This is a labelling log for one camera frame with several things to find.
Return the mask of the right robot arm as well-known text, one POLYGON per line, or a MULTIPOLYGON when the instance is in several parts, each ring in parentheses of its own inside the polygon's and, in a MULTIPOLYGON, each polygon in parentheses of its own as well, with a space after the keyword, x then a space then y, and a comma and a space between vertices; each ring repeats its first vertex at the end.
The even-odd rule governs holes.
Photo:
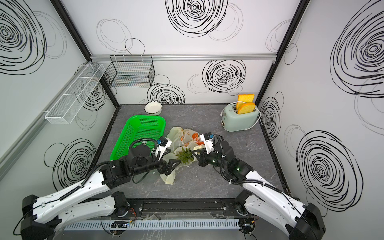
POLYGON ((238 212, 258 216, 284 232, 290 240, 321 240, 326 232, 317 206, 290 197, 266 181, 233 153, 193 151, 199 165, 213 165, 221 176, 243 191, 238 195, 238 212))

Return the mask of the yellow plastic bag with oranges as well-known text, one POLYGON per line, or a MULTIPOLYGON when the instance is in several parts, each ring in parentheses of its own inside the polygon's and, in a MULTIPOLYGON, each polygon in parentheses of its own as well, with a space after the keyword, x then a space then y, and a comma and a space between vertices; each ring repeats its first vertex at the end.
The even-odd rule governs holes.
MULTIPOLYGON (((204 145, 204 142, 201 141, 200 134, 191 129, 173 127, 168 133, 167 138, 172 141, 172 144, 169 148, 171 149, 171 152, 168 154, 164 154, 162 157, 162 159, 165 160, 166 162, 168 162, 171 159, 177 160, 175 153, 178 152, 181 148, 189 148, 191 150, 201 150, 206 148, 204 145)), ((172 185, 175 181, 177 171, 180 168, 191 165, 192 163, 189 163, 187 165, 180 163, 170 175, 166 176, 162 174, 160 175, 160 177, 165 184, 172 185)))

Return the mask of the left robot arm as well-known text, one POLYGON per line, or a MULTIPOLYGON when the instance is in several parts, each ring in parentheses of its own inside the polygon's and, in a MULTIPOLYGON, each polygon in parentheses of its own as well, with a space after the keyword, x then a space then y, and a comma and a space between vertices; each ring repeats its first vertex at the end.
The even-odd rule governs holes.
POLYGON ((163 160, 170 149, 159 147, 152 151, 148 146, 135 147, 127 156, 97 164, 80 182, 56 193, 23 199, 23 217, 17 223, 23 240, 45 240, 72 223, 112 216, 125 218, 133 209, 123 192, 115 192, 99 200, 88 199, 130 182, 134 176, 157 170, 170 175, 180 160, 163 160))

